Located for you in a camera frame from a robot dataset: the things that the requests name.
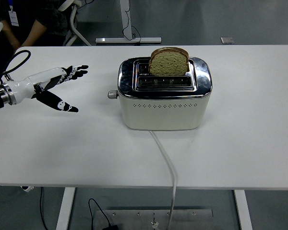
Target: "desk stand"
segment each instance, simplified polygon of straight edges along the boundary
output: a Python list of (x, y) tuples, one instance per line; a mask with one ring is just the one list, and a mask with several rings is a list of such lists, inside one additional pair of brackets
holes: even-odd
[(120, 12), (124, 35), (121, 38), (96, 38), (96, 44), (132, 44), (132, 43), (161, 43), (161, 37), (132, 38), (129, 0), (120, 0)]
[[(60, 214), (56, 230), (67, 230), (72, 211), (73, 198), (75, 194), (74, 187), (66, 187), (62, 199)], [(244, 190), (234, 190), (237, 212), (241, 230), (252, 230), (252, 223), (249, 214), (248, 203), (246, 201)]]

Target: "gray floor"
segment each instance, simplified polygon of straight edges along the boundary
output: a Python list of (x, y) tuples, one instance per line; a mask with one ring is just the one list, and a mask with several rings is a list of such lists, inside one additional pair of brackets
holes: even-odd
[[(78, 30), (92, 45), (96, 38), (122, 37), (119, 0), (95, 0), (79, 12)], [(288, 45), (288, 0), (133, 0), (131, 23), (141, 37), (162, 37), (164, 46), (221, 45), (221, 36), (232, 36), (236, 45)], [(84, 44), (77, 39), (74, 45)], [(90, 229), (91, 197), (103, 208), (156, 208), (169, 206), (170, 193), (79, 188), (69, 229)], [(63, 188), (45, 188), (49, 230), (56, 227), (62, 196)], [(288, 230), (288, 191), (246, 191), (246, 196), (254, 230)], [(39, 198), (39, 187), (29, 193), (20, 187), (0, 187), (0, 230), (43, 229)], [(176, 206), (211, 208), (216, 229), (239, 229), (232, 191), (178, 190)]]

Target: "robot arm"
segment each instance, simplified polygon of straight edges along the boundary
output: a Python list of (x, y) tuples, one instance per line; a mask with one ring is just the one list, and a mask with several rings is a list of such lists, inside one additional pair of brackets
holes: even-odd
[(75, 80), (87, 73), (88, 66), (70, 66), (54, 68), (34, 74), (22, 81), (6, 81), (0, 85), (0, 108), (5, 104), (18, 104), (24, 98), (36, 98), (38, 101), (57, 110), (77, 112), (78, 109), (63, 102), (61, 98), (47, 90), (65, 81)]

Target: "bread slice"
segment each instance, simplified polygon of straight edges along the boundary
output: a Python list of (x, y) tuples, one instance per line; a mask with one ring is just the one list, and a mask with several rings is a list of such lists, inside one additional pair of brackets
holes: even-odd
[(165, 47), (152, 52), (149, 73), (155, 76), (184, 76), (189, 71), (189, 54), (177, 47)]

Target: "black cable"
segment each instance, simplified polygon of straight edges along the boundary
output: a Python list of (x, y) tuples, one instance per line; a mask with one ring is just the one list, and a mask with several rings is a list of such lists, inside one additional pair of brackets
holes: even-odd
[(86, 6), (86, 5), (88, 5), (88, 4), (91, 4), (93, 1), (94, 1), (94, 0), (92, 0), (92, 1), (90, 1), (90, 2), (86, 2), (86, 0), (85, 0), (85, 4), (84, 4), (83, 6), (81, 6), (81, 7), (79, 7), (78, 9), (81, 9), (81, 8), (84, 7), (84, 6)]
[[(88, 200), (88, 207), (90, 208), (90, 213), (91, 213), (91, 230), (93, 230), (93, 214), (92, 214), (92, 210), (91, 210), (91, 206), (90, 206), (90, 201), (91, 200), (94, 200), (93, 198), (90, 198)], [(109, 219), (107, 218), (106, 214), (104, 213), (104, 211), (101, 209), (101, 207), (99, 206), (99, 204), (94, 200), (94, 202), (97, 204), (98, 208), (100, 209), (100, 211), (102, 212), (102, 214), (104, 214), (104, 216), (106, 217), (107, 221), (108, 221), (108, 224), (109, 224), (109, 227), (111, 227), (111, 224), (110, 224), (110, 221)]]
[[(10, 62), (11, 62), (15, 57), (17, 57), (18, 55), (20, 55), (20, 54), (22, 54), (22, 53), (28, 53), (28, 56), (27, 56), (21, 63), (19, 63), (16, 67), (14, 67), (13, 69), (11, 69), (11, 70), (9, 70), (9, 71), (6, 71), (6, 68), (7, 68), (7, 66), (10, 64)], [(15, 70), (18, 69), (20, 66), (22, 66), (22, 65), (30, 58), (30, 56), (31, 56), (31, 52), (30, 52), (29, 50), (26, 50), (26, 49), (25, 49), (25, 50), (21, 50), (21, 51), (19, 51), (18, 53), (14, 54), (14, 55), (11, 57), (11, 59), (5, 64), (5, 66), (4, 66), (4, 68), (3, 68), (4, 71), (3, 71), (2, 73), (0, 73), (0, 76), (9, 74), (9, 73), (15, 71)]]
[(43, 212), (42, 212), (42, 194), (43, 194), (43, 187), (41, 187), (41, 190), (40, 190), (39, 212), (40, 212), (40, 217), (42, 218), (42, 222), (43, 222), (44, 228), (46, 230), (48, 230), (47, 227), (46, 227), (46, 224), (45, 224), (45, 221), (44, 221), (44, 217), (43, 217)]
[[(123, 34), (123, 36), (128, 40), (128, 41), (131, 41), (131, 40), (134, 40), (135, 38), (136, 38), (136, 36), (135, 36), (135, 34), (132, 34), (132, 39), (129, 39), (129, 38), (127, 38), (126, 36), (125, 36), (125, 34), (124, 34), (124, 30), (126, 29), (126, 28), (128, 28), (128, 26), (129, 26), (129, 21), (130, 21), (130, 18), (129, 18), (129, 16), (128, 16), (128, 12), (130, 11), (130, 0), (129, 0), (129, 9), (127, 10), (127, 11), (125, 11), (126, 12), (126, 15), (127, 15), (127, 18), (128, 18), (128, 22), (127, 22), (127, 26), (125, 27), (125, 28), (123, 28), (123, 30), (122, 30), (122, 34)], [(139, 31), (134, 27), (134, 26), (131, 26), (131, 27), (133, 27), (137, 32), (138, 32), (138, 34), (139, 34), (139, 36), (140, 36), (140, 40), (137, 42), (137, 43), (140, 43), (140, 41), (141, 41), (141, 35), (140, 35), (140, 33), (139, 33)]]

